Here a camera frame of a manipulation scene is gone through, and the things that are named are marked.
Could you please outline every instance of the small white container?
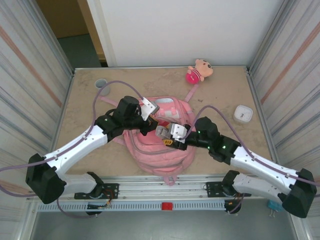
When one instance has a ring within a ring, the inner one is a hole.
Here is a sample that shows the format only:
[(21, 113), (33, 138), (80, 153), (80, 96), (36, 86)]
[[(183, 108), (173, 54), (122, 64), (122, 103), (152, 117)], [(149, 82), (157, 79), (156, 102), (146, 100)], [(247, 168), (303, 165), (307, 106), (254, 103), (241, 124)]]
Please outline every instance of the small white container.
[(254, 111), (247, 106), (239, 105), (236, 107), (233, 119), (239, 123), (247, 124), (252, 119)]
[[(97, 81), (95, 81), (95, 88), (98, 89), (98, 91), (107, 84), (107, 80), (105, 80), (104, 78), (100, 78)], [(106, 96), (110, 93), (110, 86), (106, 86), (101, 92), (100, 92), (100, 96)]]

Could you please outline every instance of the red clip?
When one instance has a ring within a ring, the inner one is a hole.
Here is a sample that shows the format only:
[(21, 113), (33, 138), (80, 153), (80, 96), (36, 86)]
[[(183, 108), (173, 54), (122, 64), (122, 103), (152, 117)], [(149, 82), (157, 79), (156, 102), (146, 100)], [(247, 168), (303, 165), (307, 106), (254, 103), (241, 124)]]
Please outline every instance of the red clip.
[(172, 211), (174, 208), (174, 204), (172, 202), (163, 202), (161, 204), (162, 211)]

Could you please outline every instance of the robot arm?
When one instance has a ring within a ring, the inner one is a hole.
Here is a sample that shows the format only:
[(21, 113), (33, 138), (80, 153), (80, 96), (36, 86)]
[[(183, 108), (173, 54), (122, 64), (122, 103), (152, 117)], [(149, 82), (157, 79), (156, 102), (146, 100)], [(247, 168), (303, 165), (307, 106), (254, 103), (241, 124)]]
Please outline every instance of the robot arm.
[(314, 182), (311, 172), (304, 168), (297, 172), (250, 151), (254, 156), (252, 158), (238, 141), (221, 135), (217, 125), (207, 117), (199, 118), (195, 123), (195, 131), (191, 131), (187, 138), (182, 140), (181, 138), (187, 135), (189, 129), (190, 126), (187, 124), (182, 126), (171, 123), (167, 127), (158, 126), (156, 134), (170, 148), (179, 150), (186, 150), (187, 146), (206, 148), (209, 155), (216, 161), (244, 169), (261, 178), (250, 177), (238, 171), (229, 171), (222, 181), (223, 190), (228, 195), (248, 193), (264, 197), (282, 204), (285, 210), (297, 217), (307, 216), (317, 188), (291, 176)]
[(26, 183), (45, 204), (64, 194), (86, 193), (93, 198), (98, 197), (103, 190), (103, 181), (95, 173), (70, 175), (66, 172), (84, 156), (120, 136), (124, 130), (139, 129), (143, 135), (155, 130), (158, 122), (150, 115), (155, 114), (159, 107), (146, 98), (142, 103), (140, 106), (137, 99), (125, 96), (116, 109), (99, 116), (93, 127), (71, 142), (43, 157), (33, 155), (29, 159), (30, 164), (52, 157), (53, 160), (28, 167)]

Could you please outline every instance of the stuffed toy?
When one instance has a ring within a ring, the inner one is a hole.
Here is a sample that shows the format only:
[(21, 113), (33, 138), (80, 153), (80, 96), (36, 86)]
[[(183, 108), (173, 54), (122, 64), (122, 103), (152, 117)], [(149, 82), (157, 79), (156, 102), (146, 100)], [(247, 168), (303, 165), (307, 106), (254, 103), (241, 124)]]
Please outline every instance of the stuffed toy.
[(203, 82), (206, 77), (214, 73), (212, 66), (209, 62), (203, 59), (195, 60), (195, 67), (188, 66), (185, 79), (191, 84), (197, 84), (199, 81)]

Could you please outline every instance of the gray floor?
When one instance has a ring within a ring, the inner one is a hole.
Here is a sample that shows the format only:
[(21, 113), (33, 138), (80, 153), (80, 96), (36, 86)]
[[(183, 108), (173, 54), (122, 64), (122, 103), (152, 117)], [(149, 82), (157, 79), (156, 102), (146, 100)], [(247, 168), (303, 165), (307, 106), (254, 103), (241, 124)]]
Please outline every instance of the gray floor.
[(103, 212), (74, 219), (38, 213), (32, 240), (295, 240), (289, 214), (269, 217), (267, 200), (246, 199), (238, 215), (224, 211)]
[(58, 42), (73, 68), (101, 68), (89, 34), (59, 38)]

